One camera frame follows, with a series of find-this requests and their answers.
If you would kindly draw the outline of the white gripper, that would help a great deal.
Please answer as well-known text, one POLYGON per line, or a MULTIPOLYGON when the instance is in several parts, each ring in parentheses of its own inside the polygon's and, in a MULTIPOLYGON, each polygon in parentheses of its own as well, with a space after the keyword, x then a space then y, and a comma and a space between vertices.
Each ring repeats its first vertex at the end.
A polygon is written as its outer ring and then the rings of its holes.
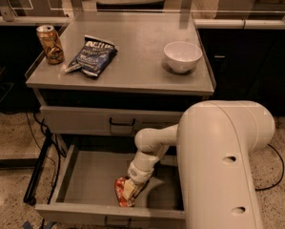
POLYGON ((150 171, 142 171, 138 169, 132 162, 128 168, 129 179, 124 182, 122 197, 125 200, 130 200, 134 197, 137 190, 137 185, 146 183, 153 175, 153 169, 150 171))

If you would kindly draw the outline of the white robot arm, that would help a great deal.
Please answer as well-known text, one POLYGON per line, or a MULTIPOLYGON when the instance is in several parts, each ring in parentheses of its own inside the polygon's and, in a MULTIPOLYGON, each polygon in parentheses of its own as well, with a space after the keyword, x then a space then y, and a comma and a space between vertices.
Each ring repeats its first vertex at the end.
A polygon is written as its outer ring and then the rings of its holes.
POLYGON ((266 147, 274 133, 274 118, 259 103, 194 104, 177 124, 135 135, 137 152, 122 197, 136 197, 174 146, 187 229, 263 229, 249 152, 266 147))

